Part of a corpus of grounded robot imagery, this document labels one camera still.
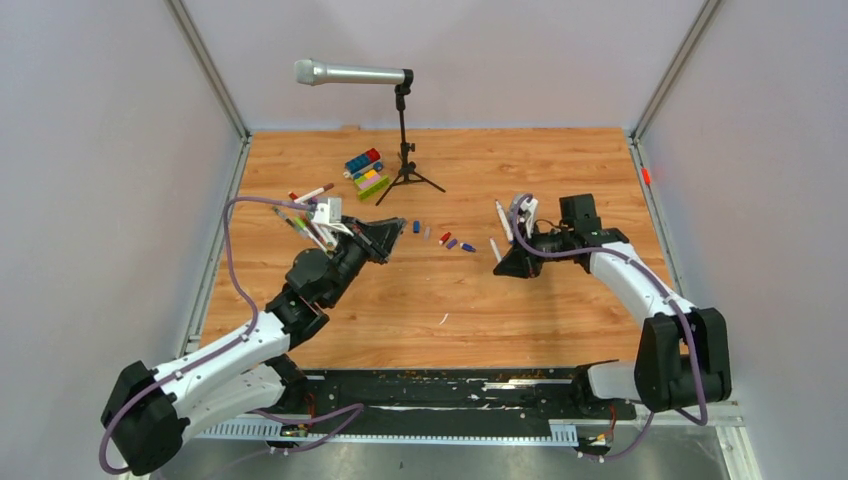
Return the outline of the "white marker blue end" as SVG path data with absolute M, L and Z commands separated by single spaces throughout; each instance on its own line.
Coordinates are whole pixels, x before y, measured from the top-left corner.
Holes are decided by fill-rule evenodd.
M 510 226 L 506 210 L 504 209 L 503 205 L 500 203 L 499 200 L 495 201 L 495 208 L 496 208 L 496 212 L 497 212 L 499 221 L 502 225 L 505 237 L 506 237 L 507 241 L 510 244 L 512 244 L 514 242 L 514 236 L 513 236 L 512 227 Z

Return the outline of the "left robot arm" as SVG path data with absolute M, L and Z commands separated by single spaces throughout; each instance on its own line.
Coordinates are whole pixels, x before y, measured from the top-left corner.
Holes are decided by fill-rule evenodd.
M 125 464 L 103 470 L 136 476 L 167 464 L 204 430 L 242 413 L 276 406 L 298 411 L 306 386 L 288 353 L 312 339 L 363 267 L 388 262 L 407 222 L 394 217 L 342 219 L 334 251 L 298 253 L 280 292 L 243 325 L 175 360 L 122 369 L 101 414 L 103 445 L 113 444 Z

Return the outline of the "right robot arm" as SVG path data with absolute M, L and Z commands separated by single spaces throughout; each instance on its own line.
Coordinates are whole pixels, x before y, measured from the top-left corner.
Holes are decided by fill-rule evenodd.
M 724 316 L 666 285 L 622 231 L 603 225 L 592 195 L 560 198 L 561 218 L 546 231 L 539 227 L 537 207 L 529 193 L 515 196 L 508 207 L 496 206 L 510 248 L 494 275 L 531 279 L 547 263 L 571 260 L 607 287 L 641 329 L 634 362 L 578 367 L 570 392 L 575 411 L 596 417 L 619 399 L 652 412 L 697 408 L 690 420 L 705 423 L 708 404 L 732 393 Z

